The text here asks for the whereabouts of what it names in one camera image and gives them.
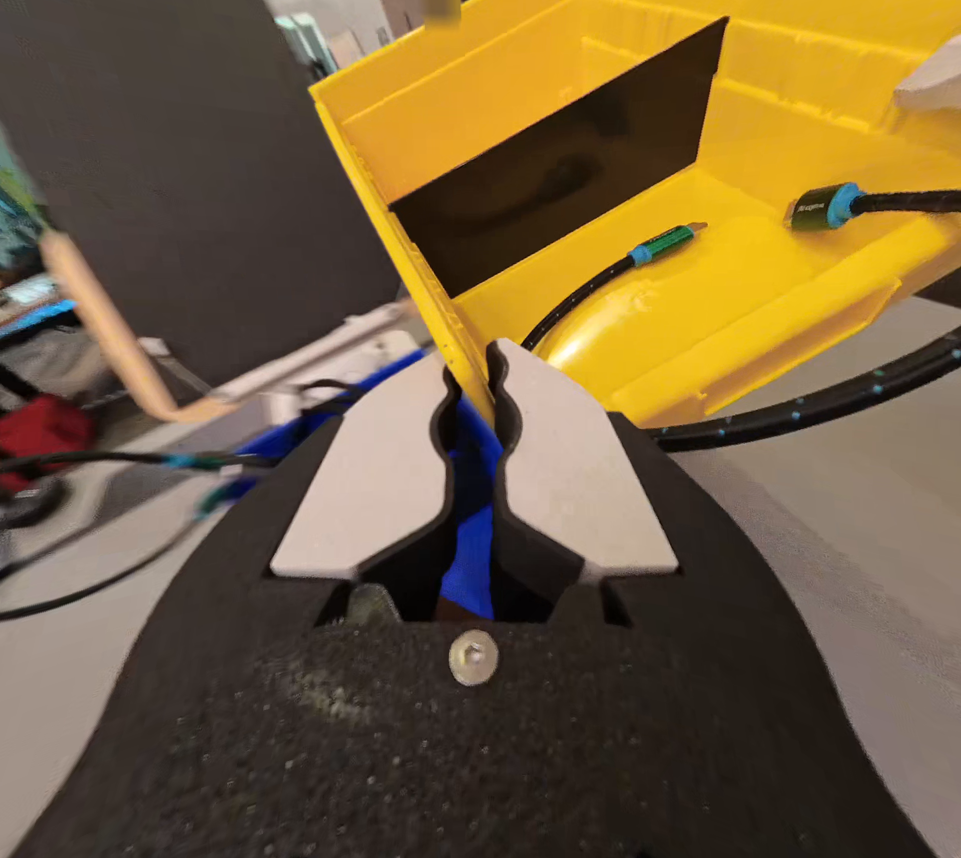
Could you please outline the black divider panel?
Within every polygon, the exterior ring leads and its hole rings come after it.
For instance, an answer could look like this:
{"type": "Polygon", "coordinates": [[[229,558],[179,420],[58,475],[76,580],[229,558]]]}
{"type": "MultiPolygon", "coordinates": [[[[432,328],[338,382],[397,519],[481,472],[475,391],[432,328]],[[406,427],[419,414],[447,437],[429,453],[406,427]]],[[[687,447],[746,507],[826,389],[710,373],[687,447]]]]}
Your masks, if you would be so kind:
{"type": "Polygon", "coordinates": [[[689,169],[729,17],[391,204],[451,299],[689,169]]]}

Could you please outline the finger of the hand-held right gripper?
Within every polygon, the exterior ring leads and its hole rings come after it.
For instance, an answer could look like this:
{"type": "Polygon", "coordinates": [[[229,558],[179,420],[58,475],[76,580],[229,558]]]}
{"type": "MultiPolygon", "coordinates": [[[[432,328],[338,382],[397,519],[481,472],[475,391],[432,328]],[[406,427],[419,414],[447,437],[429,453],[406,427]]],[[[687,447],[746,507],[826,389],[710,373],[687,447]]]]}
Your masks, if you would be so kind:
{"type": "Polygon", "coordinates": [[[913,112],[960,111],[960,36],[953,37],[895,89],[899,108],[913,112]]]}

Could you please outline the blue plastic bin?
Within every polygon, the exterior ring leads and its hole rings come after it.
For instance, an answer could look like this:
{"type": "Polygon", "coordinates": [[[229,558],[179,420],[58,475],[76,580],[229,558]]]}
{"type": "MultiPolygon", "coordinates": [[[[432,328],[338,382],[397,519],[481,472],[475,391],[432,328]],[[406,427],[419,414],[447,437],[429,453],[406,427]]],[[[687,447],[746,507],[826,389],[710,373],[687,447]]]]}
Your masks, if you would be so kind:
{"type": "MultiPolygon", "coordinates": [[[[328,402],[368,392],[394,375],[428,356],[412,350],[365,377],[353,377],[346,389],[334,388],[323,378],[300,391],[300,414],[290,422],[275,425],[243,444],[239,450],[263,457],[284,459],[314,431],[331,420],[329,415],[307,415],[328,402]]],[[[503,449],[494,431],[468,402],[458,404],[456,442],[450,450],[455,470],[455,524],[458,547],[455,560],[443,578],[442,598],[484,620],[494,618],[489,592],[489,565],[494,530],[494,479],[503,449]]]]}

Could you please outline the red bag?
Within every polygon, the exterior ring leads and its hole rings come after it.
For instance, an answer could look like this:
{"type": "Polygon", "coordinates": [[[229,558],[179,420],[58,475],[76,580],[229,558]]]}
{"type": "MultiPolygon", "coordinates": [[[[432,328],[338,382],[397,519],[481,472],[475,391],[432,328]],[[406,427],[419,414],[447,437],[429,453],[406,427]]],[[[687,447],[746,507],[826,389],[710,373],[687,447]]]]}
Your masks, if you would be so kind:
{"type": "Polygon", "coordinates": [[[36,396],[22,408],[2,414],[3,461],[82,451],[95,438],[90,415],[56,396],[36,396]]]}

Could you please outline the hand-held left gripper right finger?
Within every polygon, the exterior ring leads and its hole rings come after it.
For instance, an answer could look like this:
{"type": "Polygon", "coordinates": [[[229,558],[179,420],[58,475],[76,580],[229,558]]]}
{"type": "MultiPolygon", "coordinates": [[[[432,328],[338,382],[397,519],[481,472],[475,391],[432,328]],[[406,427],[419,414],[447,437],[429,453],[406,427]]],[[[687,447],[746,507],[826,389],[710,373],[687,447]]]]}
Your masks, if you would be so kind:
{"type": "Polygon", "coordinates": [[[574,586],[680,562],[608,411],[532,352],[487,348],[495,434],[489,592],[500,622],[547,622],[574,586]]]}

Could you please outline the black board with wooden rim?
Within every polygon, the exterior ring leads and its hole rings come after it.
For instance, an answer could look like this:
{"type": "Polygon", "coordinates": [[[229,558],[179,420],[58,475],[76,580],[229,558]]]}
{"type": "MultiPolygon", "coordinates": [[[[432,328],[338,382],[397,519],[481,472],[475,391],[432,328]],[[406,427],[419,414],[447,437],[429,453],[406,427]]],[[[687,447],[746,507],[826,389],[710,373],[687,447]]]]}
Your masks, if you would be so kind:
{"type": "Polygon", "coordinates": [[[136,404],[217,388],[400,280],[263,0],[3,0],[3,128],[51,275],[136,404]]]}

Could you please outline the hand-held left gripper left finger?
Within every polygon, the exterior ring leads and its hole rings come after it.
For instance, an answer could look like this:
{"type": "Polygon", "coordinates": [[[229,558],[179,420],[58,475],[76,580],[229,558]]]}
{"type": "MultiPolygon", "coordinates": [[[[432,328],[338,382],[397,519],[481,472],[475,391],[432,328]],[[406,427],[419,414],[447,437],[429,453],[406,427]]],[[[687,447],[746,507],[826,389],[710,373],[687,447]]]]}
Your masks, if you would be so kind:
{"type": "Polygon", "coordinates": [[[437,351],[371,390],[333,436],[271,575],[379,585],[403,621],[430,622],[458,543],[460,401],[437,351]]]}

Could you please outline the grey desk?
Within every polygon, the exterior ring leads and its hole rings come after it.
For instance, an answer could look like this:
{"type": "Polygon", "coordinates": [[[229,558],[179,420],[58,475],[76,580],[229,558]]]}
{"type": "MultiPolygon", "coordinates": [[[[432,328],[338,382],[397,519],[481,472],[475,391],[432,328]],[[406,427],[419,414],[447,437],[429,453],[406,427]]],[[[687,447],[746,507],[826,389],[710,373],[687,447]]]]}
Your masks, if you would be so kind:
{"type": "MultiPolygon", "coordinates": [[[[795,599],[940,856],[959,856],[958,399],[952,376],[828,428],[675,457],[795,599]]],[[[122,585],[3,625],[3,856],[65,782],[151,609],[217,522],[122,585]]]]}

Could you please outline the yellow plastic bin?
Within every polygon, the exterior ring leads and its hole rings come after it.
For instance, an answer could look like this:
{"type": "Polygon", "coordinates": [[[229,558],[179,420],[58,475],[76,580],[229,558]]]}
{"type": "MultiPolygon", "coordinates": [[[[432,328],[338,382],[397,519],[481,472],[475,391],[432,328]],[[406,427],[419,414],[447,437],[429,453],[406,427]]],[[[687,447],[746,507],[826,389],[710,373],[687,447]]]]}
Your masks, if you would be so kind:
{"type": "Polygon", "coordinates": [[[959,190],[959,111],[896,87],[959,36],[960,0],[469,0],[310,89],[464,395],[492,421],[487,347],[520,345],[636,246],[705,224],[555,326],[539,353],[642,428],[696,422],[959,269],[959,216],[792,231],[816,189],[959,190]],[[391,204],[724,17],[694,165],[451,299],[391,204]]]}

